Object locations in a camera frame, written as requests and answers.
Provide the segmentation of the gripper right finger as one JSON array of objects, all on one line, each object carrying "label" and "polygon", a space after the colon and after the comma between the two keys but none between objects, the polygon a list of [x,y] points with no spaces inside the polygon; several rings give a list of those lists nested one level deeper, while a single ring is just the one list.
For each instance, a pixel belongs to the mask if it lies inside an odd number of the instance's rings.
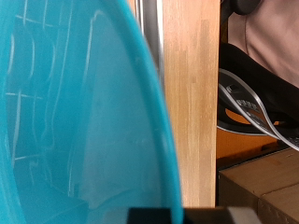
[{"label": "gripper right finger", "polygon": [[184,224],[262,224],[248,207],[186,208]]}]

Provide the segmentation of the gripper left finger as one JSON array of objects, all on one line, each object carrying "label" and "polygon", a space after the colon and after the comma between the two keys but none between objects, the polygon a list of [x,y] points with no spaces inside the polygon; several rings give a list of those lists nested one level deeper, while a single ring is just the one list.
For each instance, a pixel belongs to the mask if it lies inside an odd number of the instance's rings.
[{"label": "gripper left finger", "polygon": [[126,224],[171,224],[168,208],[130,208]]}]

